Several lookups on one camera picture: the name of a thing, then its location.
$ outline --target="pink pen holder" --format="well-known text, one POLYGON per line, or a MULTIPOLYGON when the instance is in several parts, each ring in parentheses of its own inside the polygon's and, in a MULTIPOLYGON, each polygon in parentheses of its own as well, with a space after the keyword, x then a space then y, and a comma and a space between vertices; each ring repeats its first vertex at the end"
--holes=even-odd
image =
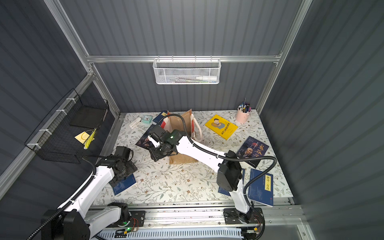
POLYGON ((251 112, 244 113, 239 109, 237 109, 236 121, 238 123, 245 123, 248 120, 250 115, 251 115, 251 112))

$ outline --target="black wire mesh basket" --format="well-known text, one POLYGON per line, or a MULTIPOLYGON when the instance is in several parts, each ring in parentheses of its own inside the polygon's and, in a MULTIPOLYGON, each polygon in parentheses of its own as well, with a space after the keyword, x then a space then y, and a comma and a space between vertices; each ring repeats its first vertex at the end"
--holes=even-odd
POLYGON ((105 120, 108 101, 78 94, 65 101, 68 104, 56 110, 51 123, 44 124, 51 117, 48 114, 24 144, 43 160, 79 164, 105 120))

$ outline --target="table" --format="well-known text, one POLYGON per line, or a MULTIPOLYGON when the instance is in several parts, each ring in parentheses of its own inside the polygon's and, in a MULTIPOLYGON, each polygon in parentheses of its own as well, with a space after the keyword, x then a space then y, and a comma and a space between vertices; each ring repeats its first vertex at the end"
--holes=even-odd
MULTIPOLYGON (((248 136, 254 137, 269 147, 265 155, 275 156, 271 143, 264 130, 262 122, 256 111, 252 111, 248 122, 239 124, 235 122, 236 110, 221 111, 194 111, 202 132, 202 144, 223 152, 232 150, 237 152, 248 136), (226 141, 204 124, 215 114, 236 124, 238 129, 226 141)), ((107 184, 94 201, 94 205, 105 205, 111 202, 125 202, 128 204, 149 204, 165 202, 203 202, 230 200, 229 196, 218 193, 216 184, 217 174, 201 162, 189 164, 169 164, 169 157, 154 162, 149 151, 136 146, 136 142, 145 133, 149 124, 140 123, 134 129, 130 129, 129 124, 137 117, 152 115, 156 113, 127 113, 120 129, 116 146, 126 146, 134 151, 133 162, 137 167, 134 172, 137 184, 114 196, 112 188, 107 184)), ((245 162, 240 163, 245 168, 245 183, 249 181, 250 169, 252 168, 245 162)), ((271 164, 271 160, 260 161, 256 169, 263 171, 271 164)), ((273 174, 274 197, 292 197, 291 190, 284 177, 280 164, 270 171, 273 174)))

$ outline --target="brown paper bag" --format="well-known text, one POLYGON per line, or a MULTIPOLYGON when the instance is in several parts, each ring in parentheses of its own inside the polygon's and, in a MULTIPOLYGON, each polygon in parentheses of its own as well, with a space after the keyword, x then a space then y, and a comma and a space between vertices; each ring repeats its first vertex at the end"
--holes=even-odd
MULTIPOLYGON (((191 119, 190 119, 191 114, 192 114, 192 109, 186 111, 181 115, 184 118, 185 126, 187 127, 187 134, 189 135, 191 134, 191 119)), ((179 117, 171 116, 169 118, 170 118, 169 120, 173 130, 177 129, 179 131, 184 131, 183 121, 179 117)), ((183 163, 193 163, 193 162, 198 162, 198 160, 181 153, 175 156, 169 157, 169 164, 183 164, 183 163)))

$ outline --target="corrugated wall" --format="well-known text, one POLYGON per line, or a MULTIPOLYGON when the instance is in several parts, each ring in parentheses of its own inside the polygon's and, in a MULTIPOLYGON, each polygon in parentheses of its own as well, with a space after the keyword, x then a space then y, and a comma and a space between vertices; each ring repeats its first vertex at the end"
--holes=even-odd
MULTIPOLYGON (((83 95, 101 97, 94 84, 83 95)), ((99 155, 115 118, 109 111, 88 151, 99 155)), ((0 201, 0 239, 26 239, 48 209, 56 209, 86 180, 92 168, 34 157, 0 201)))
POLYGON ((383 37, 383 1, 314 1, 261 113, 318 240, 383 238, 383 37))
POLYGON ((90 55, 274 55, 300 0, 61 3, 90 55))
POLYGON ((0 174, 86 71, 43 0, 0 1, 0 174))
POLYGON ((151 63, 97 63, 121 112, 236 109, 247 98, 256 106, 273 63, 222 63, 220 83, 156 84, 151 63))
MULTIPOLYGON (((90 55, 276 55, 300 0, 61 1, 90 55)), ((218 85, 157 85, 151 64, 97 63, 121 112, 256 107, 273 63, 223 63, 218 85)))

